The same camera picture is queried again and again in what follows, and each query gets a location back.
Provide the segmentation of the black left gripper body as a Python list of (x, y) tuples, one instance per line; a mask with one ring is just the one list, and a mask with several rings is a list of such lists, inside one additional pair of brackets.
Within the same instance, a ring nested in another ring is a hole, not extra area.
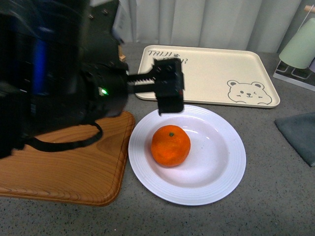
[(85, 82), (87, 109), (83, 124), (97, 119), (116, 117), (123, 111), (128, 95), (135, 93), (136, 82), (154, 81), (153, 75), (129, 75), (128, 66), (110, 67), (105, 64), (83, 64), (81, 76)]

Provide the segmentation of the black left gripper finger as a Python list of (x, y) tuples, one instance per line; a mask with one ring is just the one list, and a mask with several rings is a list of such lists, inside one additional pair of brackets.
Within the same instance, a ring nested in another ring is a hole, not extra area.
[(179, 113), (184, 109), (184, 75), (179, 59), (154, 60), (154, 93), (158, 114)]

